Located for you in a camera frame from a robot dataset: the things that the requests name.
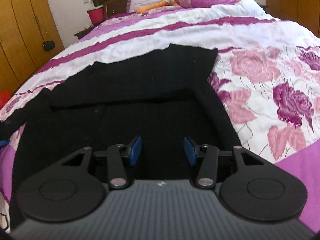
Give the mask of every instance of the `blue pad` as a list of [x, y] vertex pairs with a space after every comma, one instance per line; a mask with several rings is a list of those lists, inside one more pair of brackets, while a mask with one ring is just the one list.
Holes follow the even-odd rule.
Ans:
[[0, 141], [0, 148], [9, 144], [9, 141]]
[[129, 160], [129, 164], [131, 167], [136, 165], [141, 153], [141, 147], [142, 147], [142, 140], [141, 140], [141, 136], [139, 136], [139, 138], [135, 141], [134, 145], [131, 148], [131, 155]]
[[196, 150], [186, 137], [183, 139], [183, 149], [190, 165], [195, 166], [197, 163]]

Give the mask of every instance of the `bed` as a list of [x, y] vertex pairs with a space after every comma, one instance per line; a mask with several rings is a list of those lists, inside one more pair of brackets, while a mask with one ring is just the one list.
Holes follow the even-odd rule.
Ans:
[[[97, 61], [118, 62], [170, 44], [218, 48], [208, 81], [241, 144], [305, 184], [308, 201], [300, 220], [320, 230], [320, 39], [295, 22], [266, 14], [253, 0], [143, 14], [127, 14], [127, 0], [93, 2], [104, 5], [108, 19], [26, 81], [1, 109], [0, 120], [43, 88], [53, 90]], [[7, 231], [12, 169], [24, 128], [0, 155], [0, 215]]]

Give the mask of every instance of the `black fabric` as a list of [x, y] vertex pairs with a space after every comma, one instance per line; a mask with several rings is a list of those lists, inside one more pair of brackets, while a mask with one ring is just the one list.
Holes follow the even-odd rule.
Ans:
[[[15, 192], [30, 175], [72, 152], [105, 150], [142, 137], [132, 179], [192, 179], [183, 137], [221, 150], [240, 145], [218, 96], [208, 84], [217, 50], [170, 45], [112, 64], [95, 63], [57, 86], [43, 89], [2, 124], [2, 136], [27, 122], [16, 153], [11, 227], [23, 221]], [[96, 176], [105, 180], [106, 169]]]

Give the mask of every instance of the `screw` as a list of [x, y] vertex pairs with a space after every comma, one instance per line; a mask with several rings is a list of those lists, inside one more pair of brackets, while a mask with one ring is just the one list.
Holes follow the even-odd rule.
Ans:
[[198, 184], [203, 187], [208, 187], [213, 184], [213, 180], [210, 178], [201, 178], [198, 180]]
[[110, 183], [115, 187], [121, 187], [127, 183], [127, 181], [123, 178], [114, 178], [110, 181]]

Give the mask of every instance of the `wardrobe door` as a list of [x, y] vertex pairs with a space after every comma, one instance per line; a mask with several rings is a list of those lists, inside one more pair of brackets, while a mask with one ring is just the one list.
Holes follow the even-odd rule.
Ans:
[[51, 56], [55, 56], [56, 54], [61, 52], [64, 47], [57, 31], [57, 27], [53, 21], [48, 1], [31, 0], [31, 4], [44, 40], [53, 40], [56, 44], [56, 47], [49, 51]]
[[298, 0], [280, 0], [281, 20], [298, 21]]
[[0, 46], [0, 93], [7, 90], [12, 95], [20, 86]]
[[23, 83], [36, 67], [21, 37], [11, 0], [0, 0], [0, 4], [0, 43], [16, 77]]
[[281, 19], [280, 0], [266, 0], [268, 14]]
[[11, 0], [14, 14], [27, 50], [38, 69], [51, 55], [44, 50], [44, 39], [38, 27], [30, 0]]
[[298, 23], [315, 36], [319, 31], [320, 0], [298, 0]]

